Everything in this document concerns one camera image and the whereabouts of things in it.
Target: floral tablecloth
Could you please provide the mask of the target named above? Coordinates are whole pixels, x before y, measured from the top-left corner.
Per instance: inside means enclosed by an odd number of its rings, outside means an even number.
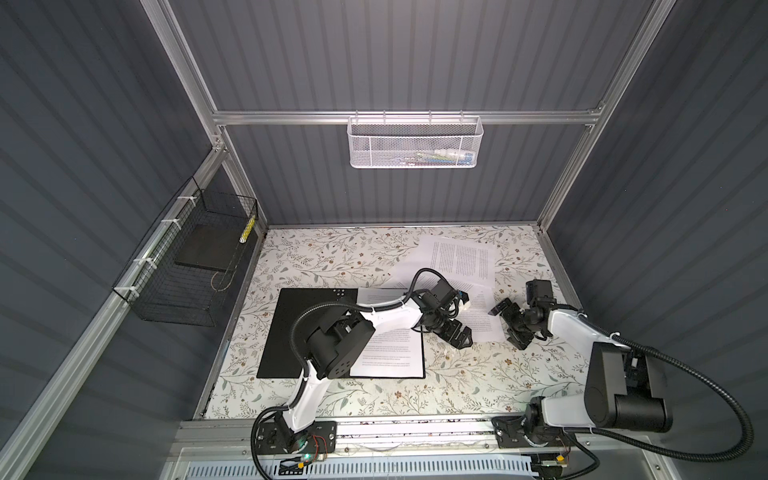
[[[552,280],[532,227],[393,227],[270,230],[210,398],[208,419],[253,418],[283,404],[295,379],[258,379],[261,354],[280,289],[378,286],[423,234],[496,245],[495,299],[525,304],[525,282]],[[508,342],[456,350],[426,335],[425,379],[334,382],[320,416],[517,412],[532,396],[583,391],[587,360],[561,339],[534,340],[518,351]]]

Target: black wire basket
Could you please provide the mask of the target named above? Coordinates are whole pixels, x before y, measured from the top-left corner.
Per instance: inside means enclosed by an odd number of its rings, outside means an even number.
[[[256,215],[257,202],[252,197],[199,189],[176,219],[164,220],[165,230],[150,253],[125,266],[123,273],[140,263],[133,283],[116,284],[113,290],[143,320],[198,326],[227,322],[257,243],[251,231]],[[228,262],[211,269],[181,261],[188,251],[187,241],[200,229],[227,234]]]

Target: floral pattern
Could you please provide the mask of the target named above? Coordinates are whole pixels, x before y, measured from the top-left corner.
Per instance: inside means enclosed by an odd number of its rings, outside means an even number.
[[[525,282],[534,278],[552,280],[562,298],[528,226],[270,230],[205,417],[253,418],[293,391],[295,379],[256,377],[281,288],[381,285],[424,234],[496,245],[497,302],[508,296],[524,305]],[[525,351],[509,342],[456,350],[426,335],[424,347],[425,379],[338,380],[318,415],[517,412],[533,396],[584,389],[587,360],[558,338],[535,339]]]

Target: white mesh basket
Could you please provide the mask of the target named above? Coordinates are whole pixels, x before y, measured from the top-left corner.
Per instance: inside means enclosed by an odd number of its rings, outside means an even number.
[[[392,123],[350,117],[346,132],[354,168],[472,168],[483,130],[479,117]]]

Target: corrugated wall panel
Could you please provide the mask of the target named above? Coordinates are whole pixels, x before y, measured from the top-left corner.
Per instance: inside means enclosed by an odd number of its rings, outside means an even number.
[[[743,458],[685,478],[764,476],[768,362],[768,3],[678,2],[550,229],[601,325],[700,369],[750,413]],[[676,449],[715,452],[739,427],[678,371]]]
[[[0,2],[0,84],[2,445],[210,143],[139,2]],[[129,317],[28,478],[150,478],[220,335]]]
[[[536,220],[580,125],[489,126],[478,166],[364,170],[340,126],[228,127],[272,224]]]
[[[650,0],[172,0],[220,110],[595,107]]]

